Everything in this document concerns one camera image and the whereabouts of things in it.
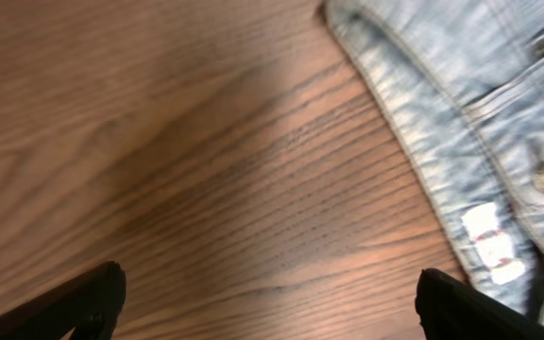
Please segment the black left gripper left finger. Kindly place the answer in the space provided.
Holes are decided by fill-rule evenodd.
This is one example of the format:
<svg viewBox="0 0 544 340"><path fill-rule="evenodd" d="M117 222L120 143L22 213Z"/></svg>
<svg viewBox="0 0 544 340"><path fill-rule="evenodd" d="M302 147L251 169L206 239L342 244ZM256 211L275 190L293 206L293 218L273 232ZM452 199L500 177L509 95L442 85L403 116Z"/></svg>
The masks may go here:
<svg viewBox="0 0 544 340"><path fill-rule="evenodd" d="M126 300L126 275L109 261L0 315L0 339L109 340Z"/></svg>

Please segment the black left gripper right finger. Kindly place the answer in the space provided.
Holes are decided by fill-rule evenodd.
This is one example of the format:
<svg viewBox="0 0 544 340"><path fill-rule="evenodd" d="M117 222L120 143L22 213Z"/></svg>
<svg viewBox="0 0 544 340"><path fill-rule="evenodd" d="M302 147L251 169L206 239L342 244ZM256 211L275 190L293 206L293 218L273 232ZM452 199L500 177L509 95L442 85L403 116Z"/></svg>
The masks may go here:
<svg viewBox="0 0 544 340"><path fill-rule="evenodd" d="M435 268L420 273L415 307L427 340L544 340L544 326Z"/></svg>

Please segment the light blue denim shorts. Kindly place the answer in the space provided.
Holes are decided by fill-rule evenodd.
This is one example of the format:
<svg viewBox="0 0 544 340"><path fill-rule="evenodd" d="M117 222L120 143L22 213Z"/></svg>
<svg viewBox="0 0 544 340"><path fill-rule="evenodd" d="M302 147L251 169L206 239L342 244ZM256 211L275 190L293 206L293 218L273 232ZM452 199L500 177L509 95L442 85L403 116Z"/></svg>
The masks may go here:
<svg viewBox="0 0 544 340"><path fill-rule="evenodd" d="M325 14L470 283L544 326L544 0L340 0Z"/></svg>

